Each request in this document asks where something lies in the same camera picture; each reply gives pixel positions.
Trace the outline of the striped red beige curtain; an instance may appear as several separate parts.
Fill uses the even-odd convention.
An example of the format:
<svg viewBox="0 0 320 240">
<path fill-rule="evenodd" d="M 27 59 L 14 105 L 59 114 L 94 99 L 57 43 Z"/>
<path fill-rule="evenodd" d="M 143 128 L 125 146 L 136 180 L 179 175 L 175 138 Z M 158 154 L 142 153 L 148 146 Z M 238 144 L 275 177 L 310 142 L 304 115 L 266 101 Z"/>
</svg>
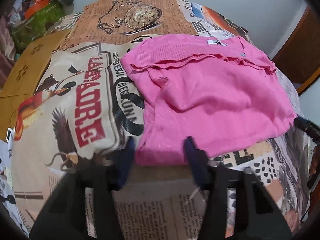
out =
<svg viewBox="0 0 320 240">
<path fill-rule="evenodd" d="M 15 64 L 16 48 L 7 27 L 7 22 L 3 16 L 1 17 L 0 28 L 0 84 L 1 88 L 3 88 Z"/>
</svg>

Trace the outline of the brown wooden door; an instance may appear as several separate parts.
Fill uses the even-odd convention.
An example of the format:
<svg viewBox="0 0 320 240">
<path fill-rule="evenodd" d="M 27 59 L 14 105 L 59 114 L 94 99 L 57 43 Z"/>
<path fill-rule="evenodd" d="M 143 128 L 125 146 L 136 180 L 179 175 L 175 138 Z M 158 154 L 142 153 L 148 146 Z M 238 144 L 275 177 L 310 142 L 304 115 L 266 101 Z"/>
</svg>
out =
<svg viewBox="0 0 320 240">
<path fill-rule="evenodd" d="M 299 95 L 319 79 L 319 17 L 310 7 L 272 61 L 299 85 Z"/>
</svg>

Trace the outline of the orange box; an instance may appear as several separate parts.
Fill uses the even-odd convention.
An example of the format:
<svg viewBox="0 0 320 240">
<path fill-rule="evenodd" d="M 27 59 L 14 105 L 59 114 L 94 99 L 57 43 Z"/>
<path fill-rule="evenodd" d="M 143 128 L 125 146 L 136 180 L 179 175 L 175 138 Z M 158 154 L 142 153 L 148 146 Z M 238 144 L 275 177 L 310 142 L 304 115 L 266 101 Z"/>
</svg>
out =
<svg viewBox="0 0 320 240">
<path fill-rule="evenodd" d="M 32 5 L 25 13 L 25 19 L 29 19 L 31 18 L 31 16 L 33 16 L 33 14 L 35 14 L 36 12 L 38 12 L 39 10 L 43 9 L 45 6 L 47 6 L 50 3 L 50 0 L 42 0 L 40 2 L 35 3 L 34 5 Z"/>
</svg>

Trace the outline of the pink knit cardigan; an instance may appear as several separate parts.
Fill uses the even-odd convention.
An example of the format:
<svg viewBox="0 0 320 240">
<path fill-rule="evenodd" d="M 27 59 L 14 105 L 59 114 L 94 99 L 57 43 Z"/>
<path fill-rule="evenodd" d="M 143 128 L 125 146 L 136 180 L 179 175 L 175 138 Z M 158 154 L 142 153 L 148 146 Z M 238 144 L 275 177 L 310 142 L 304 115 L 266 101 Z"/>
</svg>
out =
<svg viewBox="0 0 320 240">
<path fill-rule="evenodd" d="M 171 34 L 143 41 L 121 65 L 144 98 L 141 166 L 180 166 L 192 137 L 210 157 L 286 133 L 296 118 L 267 55 L 241 36 Z"/>
</svg>

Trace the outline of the green fabric storage box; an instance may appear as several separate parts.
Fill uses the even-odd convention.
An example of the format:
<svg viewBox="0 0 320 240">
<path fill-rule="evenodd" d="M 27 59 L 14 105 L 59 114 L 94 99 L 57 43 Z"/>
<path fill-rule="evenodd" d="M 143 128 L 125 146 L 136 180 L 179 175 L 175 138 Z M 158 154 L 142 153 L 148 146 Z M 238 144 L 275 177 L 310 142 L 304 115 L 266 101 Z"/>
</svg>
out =
<svg viewBox="0 0 320 240">
<path fill-rule="evenodd" d="M 10 27 L 16 50 L 24 50 L 31 42 L 41 38 L 47 30 L 64 16 L 59 2 L 46 2 L 29 18 Z"/>
</svg>

